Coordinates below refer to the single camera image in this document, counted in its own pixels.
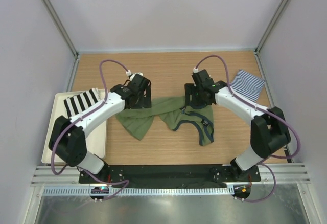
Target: white wall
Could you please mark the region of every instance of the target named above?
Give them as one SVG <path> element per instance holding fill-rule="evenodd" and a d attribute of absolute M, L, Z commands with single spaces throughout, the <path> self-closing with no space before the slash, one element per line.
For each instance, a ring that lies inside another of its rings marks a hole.
<path fill-rule="evenodd" d="M 257 46 L 281 0 L 51 0 L 79 51 Z"/>
<path fill-rule="evenodd" d="M 0 0 L 0 222 L 18 223 L 73 65 L 41 0 Z"/>
<path fill-rule="evenodd" d="M 267 82 L 299 132 L 299 157 L 327 210 L 327 0 L 291 0 L 261 51 Z"/>

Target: olive green garment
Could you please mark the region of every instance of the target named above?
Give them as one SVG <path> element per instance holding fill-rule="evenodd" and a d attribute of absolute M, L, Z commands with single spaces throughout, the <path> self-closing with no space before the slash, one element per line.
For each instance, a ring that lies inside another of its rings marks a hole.
<path fill-rule="evenodd" d="M 173 131 L 176 131 L 182 123 L 193 124 L 198 129 L 201 146 L 214 141 L 212 107 L 210 105 L 202 109 L 185 107 L 184 96 L 154 99 L 151 108 L 126 109 L 116 117 L 133 137 L 141 140 L 150 129 L 155 115 L 159 115 Z"/>

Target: white tray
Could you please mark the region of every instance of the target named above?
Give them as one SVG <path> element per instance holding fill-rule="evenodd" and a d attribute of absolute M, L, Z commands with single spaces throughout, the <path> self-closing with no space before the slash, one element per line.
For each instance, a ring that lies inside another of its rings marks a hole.
<path fill-rule="evenodd" d="M 64 106 L 64 99 L 71 97 L 73 95 L 80 94 L 84 91 L 77 91 L 77 92 L 69 92 L 69 93 L 58 93 L 55 96 L 55 101 L 52 107 L 48 132 L 46 133 L 46 140 L 43 149 L 42 155 L 42 163 L 49 164 L 51 163 L 51 153 L 52 151 L 49 149 L 49 140 L 52 133 L 53 125 L 55 120 L 63 115 L 67 117 L 66 108 Z M 104 98 L 104 89 L 99 90 L 100 99 Z M 86 138 L 86 147 L 87 150 L 96 154 L 100 158 L 105 157 L 106 152 L 106 137 L 107 137 L 107 120 L 103 122 L 100 126 L 98 126 L 95 130 L 90 133 L 90 135 Z M 64 161 L 55 155 L 55 163 L 64 163 Z"/>

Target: blue striped towel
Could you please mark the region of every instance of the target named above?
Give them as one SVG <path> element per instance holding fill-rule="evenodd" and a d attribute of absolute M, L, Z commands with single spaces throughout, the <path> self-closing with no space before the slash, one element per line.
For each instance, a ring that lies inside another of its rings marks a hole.
<path fill-rule="evenodd" d="M 245 96 L 253 102 L 256 102 L 264 83 L 265 81 L 263 79 L 240 69 L 230 85 L 237 93 Z"/>

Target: metal floor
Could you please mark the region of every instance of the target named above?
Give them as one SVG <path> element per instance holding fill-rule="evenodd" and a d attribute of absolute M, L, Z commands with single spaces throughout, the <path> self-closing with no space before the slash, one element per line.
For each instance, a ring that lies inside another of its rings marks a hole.
<path fill-rule="evenodd" d="M 266 196 L 272 185 L 253 185 L 249 199 Z M 261 203 L 242 203 L 229 195 L 118 197 L 93 203 L 89 197 L 44 196 L 38 224 L 199 224 L 309 223 L 296 184 L 279 184 Z"/>

